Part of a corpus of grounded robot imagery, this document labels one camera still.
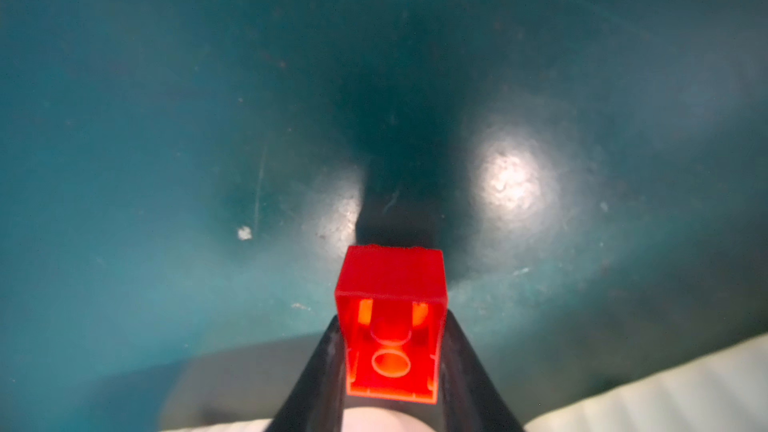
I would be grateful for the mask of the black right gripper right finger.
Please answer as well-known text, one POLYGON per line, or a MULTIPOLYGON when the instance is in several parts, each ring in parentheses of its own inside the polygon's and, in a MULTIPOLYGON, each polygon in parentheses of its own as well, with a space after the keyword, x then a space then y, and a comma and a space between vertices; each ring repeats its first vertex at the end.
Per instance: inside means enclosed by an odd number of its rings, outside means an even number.
POLYGON ((450 310, 442 338, 439 395, 446 431, 525 431, 450 310))

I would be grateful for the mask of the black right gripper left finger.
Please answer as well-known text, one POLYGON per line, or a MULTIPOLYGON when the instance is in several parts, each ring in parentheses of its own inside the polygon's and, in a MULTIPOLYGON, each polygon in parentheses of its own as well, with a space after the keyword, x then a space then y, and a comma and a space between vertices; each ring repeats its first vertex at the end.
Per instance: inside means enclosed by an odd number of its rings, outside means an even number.
POLYGON ((266 431, 330 431, 342 428, 345 348, 334 316, 287 399, 266 431))

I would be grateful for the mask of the red lego brick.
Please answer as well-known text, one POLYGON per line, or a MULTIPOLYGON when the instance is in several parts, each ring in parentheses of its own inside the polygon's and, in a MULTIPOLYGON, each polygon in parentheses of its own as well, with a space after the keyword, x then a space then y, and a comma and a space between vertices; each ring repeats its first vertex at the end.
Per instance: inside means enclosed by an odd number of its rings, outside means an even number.
POLYGON ((334 297, 347 394, 436 404, 448 308, 443 253, 351 246, 334 297))

